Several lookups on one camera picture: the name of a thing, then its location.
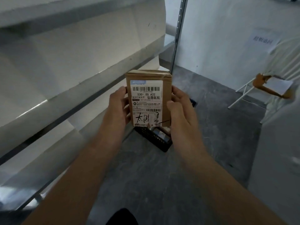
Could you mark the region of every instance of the person's left arm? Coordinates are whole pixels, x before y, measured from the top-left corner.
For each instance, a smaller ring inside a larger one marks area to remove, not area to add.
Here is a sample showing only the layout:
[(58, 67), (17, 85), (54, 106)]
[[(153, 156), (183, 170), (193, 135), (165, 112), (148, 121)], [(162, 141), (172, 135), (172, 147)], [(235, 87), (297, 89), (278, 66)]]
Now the person's left arm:
[(111, 94), (97, 135), (80, 152), (46, 198), (28, 216), (27, 224), (85, 224), (110, 161), (118, 153), (130, 121), (126, 88)]

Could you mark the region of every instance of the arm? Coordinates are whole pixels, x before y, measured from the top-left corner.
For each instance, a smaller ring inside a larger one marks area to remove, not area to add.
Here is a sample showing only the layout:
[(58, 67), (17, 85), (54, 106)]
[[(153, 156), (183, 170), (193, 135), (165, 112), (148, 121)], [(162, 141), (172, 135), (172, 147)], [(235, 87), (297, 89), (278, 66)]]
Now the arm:
[(129, 122), (126, 88), (110, 96), (99, 132), (81, 151), (65, 175), (25, 220), (27, 224), (85, 224), (99, 191), (105, 171), (121, 147)]
[(220, 219), (227, 224), (286, 224), (206, 152), (188, 95), (176, 87), (172, 90), (173, 102), (167, 106), (174, 149)]

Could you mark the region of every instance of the small barcode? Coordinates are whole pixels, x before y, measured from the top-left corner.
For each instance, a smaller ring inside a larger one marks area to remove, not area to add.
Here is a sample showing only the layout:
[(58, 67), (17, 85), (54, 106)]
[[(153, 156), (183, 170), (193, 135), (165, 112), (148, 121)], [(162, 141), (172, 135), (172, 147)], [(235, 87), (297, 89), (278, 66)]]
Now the small barcode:
[(132, 87), (133, 91), (160, 91), (160, 87)]
[(146, 109), (146, 111), (150, 111), (150, 112), (160, 112), (160, 109)]

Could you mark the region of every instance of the forearm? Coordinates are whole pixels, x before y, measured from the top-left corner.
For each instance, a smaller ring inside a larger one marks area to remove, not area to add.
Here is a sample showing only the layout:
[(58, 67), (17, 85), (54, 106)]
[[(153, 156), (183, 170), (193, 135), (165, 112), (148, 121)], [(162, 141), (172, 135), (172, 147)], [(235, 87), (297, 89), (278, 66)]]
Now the forearm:
[(190, 158), (189, 169), (202, 197), (227, 224), (285, 224), (274, 212), (243, 188), (208, 153)]
[(84, 224), (114, 156), (112, 151), (101, 138), (95, 138), (23, 224)]

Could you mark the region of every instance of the tile floor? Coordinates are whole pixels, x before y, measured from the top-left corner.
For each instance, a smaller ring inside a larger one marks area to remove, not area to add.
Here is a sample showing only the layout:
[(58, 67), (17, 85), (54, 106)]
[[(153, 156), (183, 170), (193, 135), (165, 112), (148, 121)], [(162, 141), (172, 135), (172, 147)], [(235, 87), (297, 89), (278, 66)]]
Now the tile floor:
[[(265, 110), (246, 101), (227, 109), (239, 94), (184, 68), (174, 69), (173, 84), (197, 101), (195, 110), (210, 154), (247, 186)], [(139, 224), (214, 220), (173, 147), (163, 153), (135, 131), (112, 163), (87, 224), (105, 224), (121, 208), (129, 209)]]

